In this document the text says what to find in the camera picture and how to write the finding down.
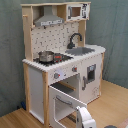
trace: wooden floor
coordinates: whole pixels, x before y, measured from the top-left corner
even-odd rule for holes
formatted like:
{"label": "wooden floor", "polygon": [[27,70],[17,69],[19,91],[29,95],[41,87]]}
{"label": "wooden floor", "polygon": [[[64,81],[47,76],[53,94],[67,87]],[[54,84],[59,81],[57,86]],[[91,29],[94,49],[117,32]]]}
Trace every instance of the wooden floor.
{"label": "wooden floor", "polygon": [[[128,89],[102,81],[102,96],[88,104],[88,111],[96,120],[97,128],[118,126],[128,118]],[[75,124],[65,118],[61,121],[68,128]],[[43,125],[23,109],[0,118],[0,128],[43,128]]]}

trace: faucet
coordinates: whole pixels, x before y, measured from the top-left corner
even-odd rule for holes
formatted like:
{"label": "faucet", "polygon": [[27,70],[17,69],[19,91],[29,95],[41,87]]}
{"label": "faucet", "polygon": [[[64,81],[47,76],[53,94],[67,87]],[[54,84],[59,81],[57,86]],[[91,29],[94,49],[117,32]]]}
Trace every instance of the faucet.
{"label": "faucet", "polygon": [[82,41],[82,35],[80,33],[74,33],[71,38],[70,38],[70,43],[68,44],[67,48],[68,49],[72,49],[73,47],[75,47],[75,44],[73,44],[72,39],[75,35],[79,35],[80,36],[80,41]]}

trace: burner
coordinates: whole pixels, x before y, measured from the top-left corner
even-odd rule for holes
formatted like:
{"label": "burner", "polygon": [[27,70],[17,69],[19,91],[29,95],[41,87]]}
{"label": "burner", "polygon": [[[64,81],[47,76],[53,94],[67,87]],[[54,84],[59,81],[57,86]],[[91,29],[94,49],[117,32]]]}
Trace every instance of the burner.
{"label": "burner", "polygon": [[54,59],[54,61],[51,61],[51,62],[42,62],[42,61],[39,61],[39,58],[33,59],[33,61],[48,67],[48,66],[51,66],[51,65],[54,65],[57,63],[64,62],[64,61],[69,60],[69,59],[73,59],[73,57],[70,57],[67,55],[63,55],[63,54],[59,54],[59,55],[62,56],[61,59],[59,59],[59,60]]}

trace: knob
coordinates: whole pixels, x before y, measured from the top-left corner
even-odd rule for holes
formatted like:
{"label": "knob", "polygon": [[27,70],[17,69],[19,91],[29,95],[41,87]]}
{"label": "knob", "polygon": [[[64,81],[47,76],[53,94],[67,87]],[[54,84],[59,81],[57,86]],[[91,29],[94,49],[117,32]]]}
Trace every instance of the knob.
{"label": "knob", "polygon": [[58,74],[58,73],[55,73],[55,74],[54,74],[54,78],[55,78],[55,79],[58,79],[59,76],[60,76],[60,74]]}
{"label": "knob", "polygon": [[77,72],[77,67],[73,67],[73,68],[72,68],[72,71],[73,71],[73,72]]}

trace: backsplash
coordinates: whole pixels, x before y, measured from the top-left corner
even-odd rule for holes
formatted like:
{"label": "backsplash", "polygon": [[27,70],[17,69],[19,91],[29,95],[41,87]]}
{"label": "backsplash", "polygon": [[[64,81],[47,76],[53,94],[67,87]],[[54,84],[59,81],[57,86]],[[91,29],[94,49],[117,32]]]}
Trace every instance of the backsplash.
{"label": "backsplash", "polygon": [[[32,29],[32,49],[33,57],[38,57],[38,53],[44,50],[66,50],[70,37],[73,33],[78,33],[79,22],[69,22],[58,25],[35,27]],[[78,46],[78,36],[73,38],[73,43]]]}

